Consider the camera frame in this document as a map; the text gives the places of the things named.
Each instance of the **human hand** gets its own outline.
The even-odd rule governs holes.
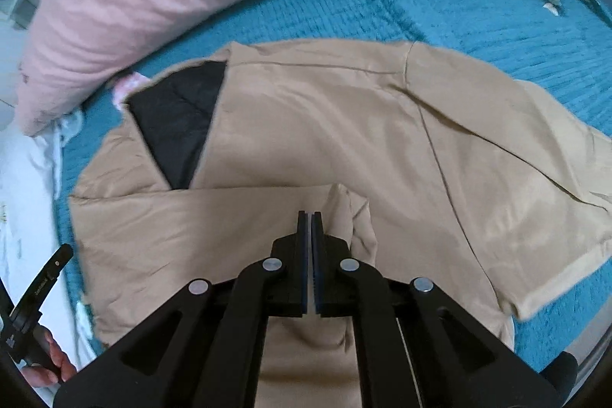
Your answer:
[[[65,382],[77,374],[77,369],[70,363],[68,355],[55,342],[51,332],[47,328],[43,328],[45,329],[45,339],[49,343],[51,361],[61,370],[62,380]],[[42,366],[27,366],[21,369],[21,373],[32,387],[49,387],[58,382],[57,375]]]

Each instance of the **beige jacket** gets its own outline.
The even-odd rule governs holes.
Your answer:
[[[71,198],[106,343],[189,280],[269,255],[299,210],[386,277],[431,278],[509,347],[511,314],[612,254],[612,142],[536,85],[418,42],[233,43],[211,59],[228,66],[189,190],[169,190],[126,108]],[[272,320],[258,406],[359,406],[348,321]]]

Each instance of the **metal screw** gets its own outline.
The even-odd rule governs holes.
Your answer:
[[[189,284],[189,292],[192,294],[204,294],[208,291],[208,282],[205,280],[194,280]]]
[[[347,258],[340,262],[340,267],[344,271],[355,271],[359,268],[359,262],[353,258]]]
[[[429,292],[433,289],[433,282],[427,277],[419,277],[414,280],[414,289],[420,292]]]
[[[265,271],[277,271],[283,266],[283,262],[278,258],[268,258],[262,263]]]

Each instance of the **blue bedsheet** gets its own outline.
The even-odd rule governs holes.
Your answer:
[[[247,0],[164,47],[135,69],[146,76],[188,58],[211,54],[231,40],[243,43],[297,37],[410,39],[457,49],[517,79],[548,89],[580,119],[612,134],[612,17],[595,0]],[[108,91],[84,106],[83,131],[64,150],[62,196],[57,204],[60,241],[73,244],[67,195],[119,123]],[[82,276],[67,269],[71,301]],[[612,292],[612,263],[538,313],[516,325],[516,351],[540,370],[577,337]]]

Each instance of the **black lining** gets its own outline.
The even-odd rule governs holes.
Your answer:
[[[171,189],[188,189],[208,136],[225,62],[183,68],[128,98],[140,132]]]

